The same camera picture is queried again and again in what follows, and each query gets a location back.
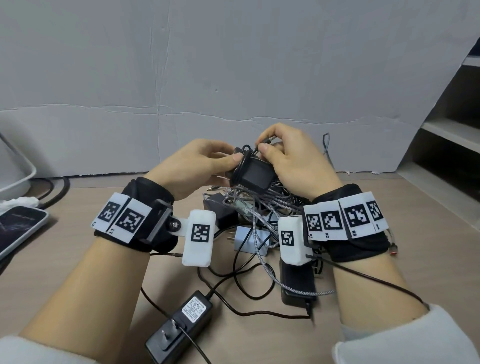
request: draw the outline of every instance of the phone screen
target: phone screen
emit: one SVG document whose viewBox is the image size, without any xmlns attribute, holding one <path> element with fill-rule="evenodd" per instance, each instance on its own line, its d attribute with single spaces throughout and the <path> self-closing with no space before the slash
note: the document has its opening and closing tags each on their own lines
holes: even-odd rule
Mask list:
<svg viewBox="0 0 480 364">
<path fill-rule="evenodd" d="M 32 229 L 46 213 L 32 208 L 17 206 L 0 215 L 0 252 Z"/>
</svg>

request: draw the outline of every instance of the smartphone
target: smartphone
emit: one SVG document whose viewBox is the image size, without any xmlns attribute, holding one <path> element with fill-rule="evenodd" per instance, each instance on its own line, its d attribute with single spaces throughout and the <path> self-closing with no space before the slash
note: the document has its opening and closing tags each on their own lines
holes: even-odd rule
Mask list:
<svg viewBox="0 0 480 364">
<path fill-rule="evenodd" d="M 12 207 L 0 215 L 0 260 L 45 225 L 48 217 L 44 210 L 24 206 Z"/>
</svg>

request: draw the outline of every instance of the white shelf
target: white shelf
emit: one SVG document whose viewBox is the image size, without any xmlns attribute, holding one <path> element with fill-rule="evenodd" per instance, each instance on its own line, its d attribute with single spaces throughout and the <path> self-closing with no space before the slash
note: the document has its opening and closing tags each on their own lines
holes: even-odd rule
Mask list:
<svg viewBox="0 0 480 364">
<path fill-rule="evenodd" d="M 480 230 L 480 202 L 416 163 L 410 162 L 400 166 L 397 173 L 472 227 Z"/>
<path fill-rule="evenodd" d="M 473 66 L 480 67 L 480 57 L 478 56 L 467 56 L 463 61 L 464 66 Z"/>
<path fill-rule="evenodd" d="M 450 119 L 426 121 L 422 129 L 480 153 L 480 129 Z"/>
</svg>

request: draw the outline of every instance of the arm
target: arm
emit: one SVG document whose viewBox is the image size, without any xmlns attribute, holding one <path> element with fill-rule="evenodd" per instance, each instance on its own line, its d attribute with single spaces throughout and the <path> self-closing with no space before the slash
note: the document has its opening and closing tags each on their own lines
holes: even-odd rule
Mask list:
<svg viewBox="0 0 480 364">
<path fill-rule="evenodd" d="M 203 185 L 224 185 L 217 174 L 235 168 L 242 155 L 227 143 L 195 140 L 165 160 L 146 178 L 180 200 Z M 68 276 L 20 336 L 113 363 L 132 322 L 149 253 L 96 238 Z"/>
<path fill-rule="evenodd" d="M 258 144 L 276 135 L 283 145 L 275 148 Z M 310 137 L 283 124 L 267 129 L 257 141 L 262 155 L 275 167 L 281 182 L 293 193 L 310 200 L 342 187 L 340 179 Z M 408 289 L 408 285 L 388 254 L 342 265 Z M 334 268 L 341 321 L 367 332 L 394 328 L 422 317 L 428 310 L 405 293 Z"/>
</svg>

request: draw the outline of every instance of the white sleeve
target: white sleeve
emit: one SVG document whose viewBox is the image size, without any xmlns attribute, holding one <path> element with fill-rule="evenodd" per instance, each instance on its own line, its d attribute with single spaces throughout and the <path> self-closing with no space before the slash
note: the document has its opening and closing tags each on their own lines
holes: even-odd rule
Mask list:
<svg viewBox="0 0 480 364">
<path fill-rule="evenodd" d="M 404 326 L 370 336 L 347 328 L 344 334 L 353 340 L 333 348 L 337 364 L 480 363 L 471 340 L 435 305 L 430 305 L 428 314 Z"/>
<path fill-rule="evenodd" d="M 0 339 L 0 364 L 97 364 L 97 362 L 17 336 L 6 336 Z"/>
</svg>

